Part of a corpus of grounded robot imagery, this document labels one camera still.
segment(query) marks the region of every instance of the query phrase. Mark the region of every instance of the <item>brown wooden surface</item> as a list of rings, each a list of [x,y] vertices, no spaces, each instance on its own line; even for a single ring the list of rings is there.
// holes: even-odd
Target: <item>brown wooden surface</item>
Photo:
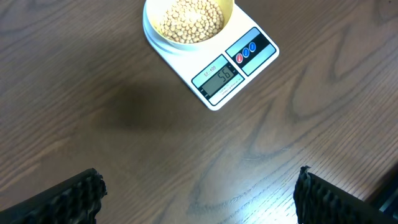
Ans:
[[[90,167],[98,223],[295,223],[305,164],[368,197],[398,161],[398,0],[236,2],[280,56],[212,112],[144,0],[2,0],[0,210]]]

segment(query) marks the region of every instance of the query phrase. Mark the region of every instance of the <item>bowl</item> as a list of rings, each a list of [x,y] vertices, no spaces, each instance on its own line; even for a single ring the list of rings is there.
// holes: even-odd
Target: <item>bowl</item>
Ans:
[[[225,27],[228,25],[229,19],[233,13],[234,0],[215,0],[218,3],[221,12],[223,12],[224,16],[224,24],[223,28],[220,32],[218,32],[213,37],[204,40],[202,42],[197,42],[193,44],[183,44],[180,42],[176,42],[174,40],[170,40],[161,34],[160,24],[159,22],[163,19],[164,14],[168,9],[172,7],[172,4],[175,3],[176,0],[147,0],[146,1],[146,13],[148,16],[148,20],[152,28],[162,37],[162,39],[168,42],[170,45],[180,49],[180,50],[194,50],[194,49],[204,49],[210,48],[213,44],[216,44],[217,41],[222,41],[218,37],[221,32],[224,31]]]

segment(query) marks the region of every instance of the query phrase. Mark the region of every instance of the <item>kitchen scale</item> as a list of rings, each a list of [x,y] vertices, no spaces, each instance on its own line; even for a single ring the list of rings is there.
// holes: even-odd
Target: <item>kitchen scale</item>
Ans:
[[[147,3],[143,26],[148,42],[213,111],[224,106],[279,55],[278,46],[235,4],[222,31],[206,40],[206,46],[197,48],[189,48],[190,44],[182,48],[160,36],[149,22],[146,7]]]

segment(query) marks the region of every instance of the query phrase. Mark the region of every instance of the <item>black object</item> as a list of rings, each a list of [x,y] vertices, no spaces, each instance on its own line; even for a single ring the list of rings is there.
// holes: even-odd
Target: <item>black object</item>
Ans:
[[[378,208],[308,173],[308,169],[308,166],[301,168],[294,190],[298,224],[398,223]]]
[[[0,223],[96,223],[107,194],[102,175],[88,169],[28,200],[0,212]]]

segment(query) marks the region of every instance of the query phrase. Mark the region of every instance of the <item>bowl rim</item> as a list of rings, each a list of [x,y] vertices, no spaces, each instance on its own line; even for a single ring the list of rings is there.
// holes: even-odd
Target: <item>bowl rim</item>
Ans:
[[[221,31],[219,31],[216,35],[214,35],[213,37],[210,37],[210,38],[207,39],[207,40],[201,41],[201,42],[192,43],[192,44],[191,44],[191,43],[186,44],[186,43],[180,43],[180,42],[176,42],[176,41],[174,41],[174,40],[170,40],[170,39],[166,38],[163,34],[161,34],[161,33],[154,27],[154,25],[151,23],[151,21],[149,21],[149,24],[150,24],[150,26],[156,31],[157,34],[159,34],[163,39],[165,39],[165,40],[168,41],[168,42],[171,42],[171,43],[173,43],[173,44],[178,44],[178,45],[186,45],[186,46],[201,45],[201,44],[207,42],[208,40],[211,40],[211,39],[214,40],[214,37],[216,37],[218,34],[220,34],[221,32],[223,32],[223,31],[225,30],[225,27],[229,24],[229,22],[230,22],[230,20],[231,20],[231,18],[232,18],[232,16],[233,16],[233,12],[234,12],[234,8],[235,8],[235,0],[230,0],[230,1],[232,1],[232,11],[231,11],[231,16],[230,16],[229,19],[228,19],[228,22],[224,25],[224,27],[221,29]]]

